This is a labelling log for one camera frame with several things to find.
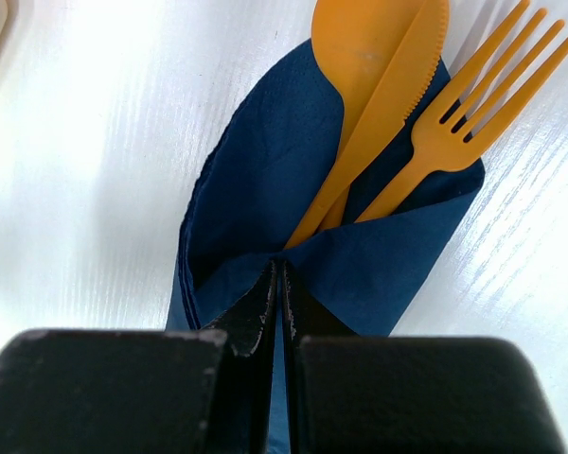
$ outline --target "white wood grain surface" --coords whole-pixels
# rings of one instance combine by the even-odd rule
[[[314,1],[9,0],[0,348],[30,327],[164,326],[204,158],[309,37]],[[452,0],[453,72],[513,3]],[[568,0],[534,3],[568,19]],[[396,334],[516,342],[568,443],[568,61],[486,162],[486,187]]]

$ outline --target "metal object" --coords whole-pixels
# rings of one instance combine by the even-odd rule
[[[515,347],[363,338],[280,272],[293,452],[563,452]],[[0,356],[0,452],[265,452],[276,277],[197,332],[21,335]]]

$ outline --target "fork handle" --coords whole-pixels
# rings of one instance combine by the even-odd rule
[[[366,222],[391,215],[429,173],[430,171],[419,159],[412,159],[368,205],[356,222]]]

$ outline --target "orange knife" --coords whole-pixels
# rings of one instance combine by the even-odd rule
[[[344,152],[294,230],[286,249],[298,246],[316,232],[339,196],[404,127],[434,78],[448,19],[448,0],[425,0],[368,101]]]

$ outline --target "blue fabric pouch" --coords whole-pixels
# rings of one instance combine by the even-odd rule
[[[196,183],[181,226],[180,287],[175,282],[167,328],[211,322],[278,256],[351,329],[388,335],[481,188],[482,163],[430,175],[393,216],[350,222],[408,163],[412,127],[449,80],[440,63],[406,127],[353,184],[344,225],[282,252],[334,163],[343,103],[309,42],[276,64],[241,103]],[[287,449],[283,370],[278,349],[272,452]]]

